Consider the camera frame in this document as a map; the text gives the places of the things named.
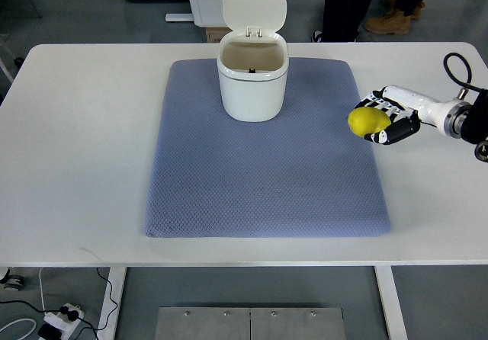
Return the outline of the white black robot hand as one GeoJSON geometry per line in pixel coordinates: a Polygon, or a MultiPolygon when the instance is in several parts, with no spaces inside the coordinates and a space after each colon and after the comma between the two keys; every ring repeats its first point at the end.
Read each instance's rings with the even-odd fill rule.
{"type": "Polygon", "coordinates": [[[438,101],[406,88],[388,85],[372,91],[355,108],[358,107],[374,107],[388,115],[392,122],[390,126],[362,137],[386,146],[412,136],[423,124],[436,128],[444,136],[459,139],[471,105],[459,99],[438,101]]]}

